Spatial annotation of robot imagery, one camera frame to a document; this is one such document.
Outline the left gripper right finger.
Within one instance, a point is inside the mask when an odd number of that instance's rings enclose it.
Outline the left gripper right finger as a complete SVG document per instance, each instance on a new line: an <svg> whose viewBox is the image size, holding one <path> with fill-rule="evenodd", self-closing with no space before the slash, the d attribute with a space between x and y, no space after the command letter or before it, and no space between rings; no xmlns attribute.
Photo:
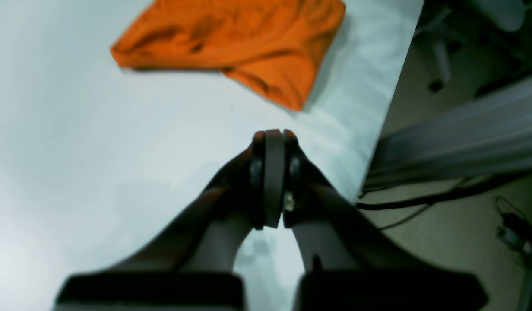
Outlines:
<svg viewBox="0 0 532 311"><path fill-rule="evenodd" d="M479 311L488 303L472 274L404 250L368 221L284 130L286 203L305 274L295 311Z"/></svg>

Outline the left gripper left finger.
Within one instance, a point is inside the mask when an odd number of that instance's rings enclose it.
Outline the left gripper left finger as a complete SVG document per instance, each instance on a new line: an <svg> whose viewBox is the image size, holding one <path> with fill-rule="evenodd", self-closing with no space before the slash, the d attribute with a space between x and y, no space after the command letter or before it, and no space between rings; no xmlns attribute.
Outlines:
<svg viewBox="0 0 532 311"><path fill-rule="evenodd" d="M246 311L233 273L252 230L276 228L282 213L284 136L256 132L252 143L151 242L119 263L75 274L57 311Z"/></svg>

